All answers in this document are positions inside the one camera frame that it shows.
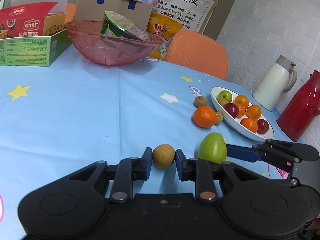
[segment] thermos lid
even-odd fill
[[[283,67],[286,71],[290,72],[290,68],[293,68],[296,66],[294,62],[286,58],[285,56],[280,55],[279,58],[276,61],[277,64],[279,64],[281,67]]]

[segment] white brick wall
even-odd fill
[[[254,91],[284,55],[297,64],[298,80],[277,109],[320,71],[320,0],[236,0],[217,39],[229,56],[228,81]],[[302,139],[320,151],[320,117]]]

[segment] green box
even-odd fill
[[[52,36],[0,40],[0,66],[50,66],[71,45],[67,30]]]

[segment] chair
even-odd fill
[[[175,34],[164,60],[227,79],[228,55],[225,49],[216,41],[194,31],[182,30]]]
[[[67,11],[66,11],[66,20],[64,23],[72,22],[73,18],[75,17],[77,10],[77,5],[74,3],[67,3]]]

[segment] bowl rim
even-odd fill
[[[225,90],[232,91],[233,93],[235,93],[235,94],[237,94],[237,95],[239,96],[238,93],[234,92],[233,90],[230,90],[229,88],[220,87],[220,86],[214,86],[214,87],[211,88],[210,93],[211,93],[213,99],[214,99],[217,103],[219,103],[219,102],[216,100],[216,98],[214,97],[214,95],[213,95],[213,93],[212,93],[212,89],[214,89],[214,88],[223,88],[223,89],[225,89]],[[225,112],[226,112],[233,120],[235,120],[226,110],[225,110]],[[271,123],[270,123],[270,122],[268,121],[268,119],[265,117],[265,115],[264,115],[264,114],[262,114],[262,115],[264,116],[264,118],[265,118],[266,121],[268,122],[269,126],[272,128],[273,136],[272,136],[272,138],[270,138],[270,139],[273,139],[273,138],[275,137],[275,131],[274,131]],[[245,128],[247,131],[249,131],[251,134],[255,135],[255,136],[259,136],[260,138],[265,139],[265,140],[268,139],[268,138],[264,138],[264,137],[258,135],[257,133],[254,133],[254,132],[250,131],[250,130],[249,130],[248,128],[246,128],[246,127],[244,127],[244,128]]]
[[[87,31],[82,31],[82,30],[77,30],[76,28],[70,26],[71,24],[73,23],[79,23],[79,22],[100,22],[102,24],[102,21],[93,21],[93,20],[82,20],[82,21],[71,21],[71,22],[67,22],[65,23],[65,27],[66,29],[70,29],[70,30],[73,30],[75,32],[81,32],[81,33],[85,33],[85,34],[89,34],[89,35],[98,35],[98,36],[103,36],[103,37],[106,37],[107,39],[115,39],[115,40],[122,40],[122,41],[134,41],[134,42],[138,42],[138,43],[142,43],[142,44],[163,44],[164,43],[164,40],[161,40],[160,37],[158,37],[157,35],[153,34],[153,33],[149,33],[150,35],[156,37],[159,42],[151,42],[151,41],[139,41],[139,40],[133,40],[133,39],[127,39],[127,38],[120,38],[120,37],[114,37],[114,36],[109,36],[109,35],[105,35],[105,34],[101,34],[101,33],[93,33],[93,32],[87,32]]]

